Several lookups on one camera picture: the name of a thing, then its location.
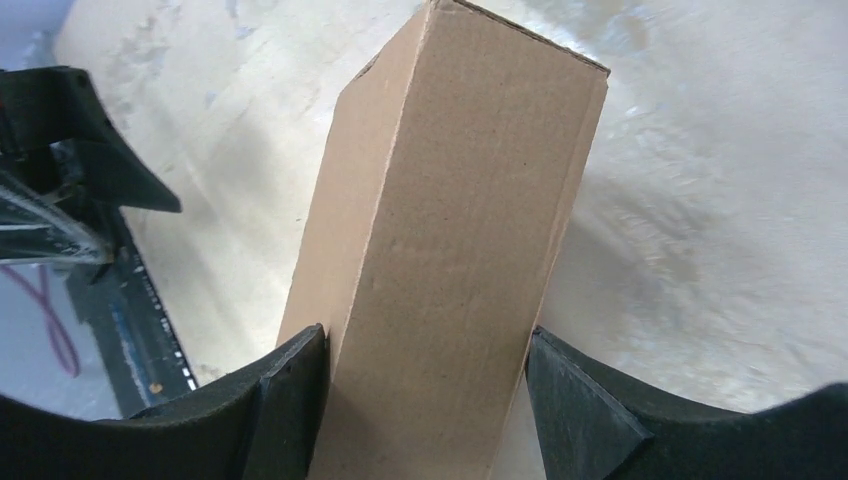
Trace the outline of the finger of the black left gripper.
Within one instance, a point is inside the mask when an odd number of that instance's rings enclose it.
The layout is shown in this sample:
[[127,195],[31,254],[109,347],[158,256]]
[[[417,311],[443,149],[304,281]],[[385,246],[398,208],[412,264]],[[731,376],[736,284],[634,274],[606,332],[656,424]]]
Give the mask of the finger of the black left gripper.
[[94,230],[1,172],[1,263],[101,265],[113,260]]
[[1,170],[38,194],[80,185],[106,204],[182,211],[176,194],[117,131],[89,73],[79,68],[1,72]]

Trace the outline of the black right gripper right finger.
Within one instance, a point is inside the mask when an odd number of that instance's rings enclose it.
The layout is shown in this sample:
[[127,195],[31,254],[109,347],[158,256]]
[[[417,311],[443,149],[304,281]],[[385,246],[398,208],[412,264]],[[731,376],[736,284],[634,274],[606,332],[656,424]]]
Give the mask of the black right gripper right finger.
[[844,479],[847,386],[755,413],[602,364],[538,327],[525,378],[549,479]]

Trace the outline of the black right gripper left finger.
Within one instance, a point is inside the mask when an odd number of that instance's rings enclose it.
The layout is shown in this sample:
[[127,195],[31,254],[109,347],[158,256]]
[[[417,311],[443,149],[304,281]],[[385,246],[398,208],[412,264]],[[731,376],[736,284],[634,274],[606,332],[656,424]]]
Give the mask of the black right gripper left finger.
[[316,324],[253,363],[123,420],[1,400],[4,479],[304,479],[324,407]]

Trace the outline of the brown cardboard box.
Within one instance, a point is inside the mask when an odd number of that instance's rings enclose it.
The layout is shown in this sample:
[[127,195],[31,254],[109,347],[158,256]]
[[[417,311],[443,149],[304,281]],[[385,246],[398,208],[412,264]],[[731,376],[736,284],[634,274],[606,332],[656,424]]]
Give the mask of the brown cardboard box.
[[486,479],[608,70],[429,1],[336,103],[280,336],[320,323],[313,479]]

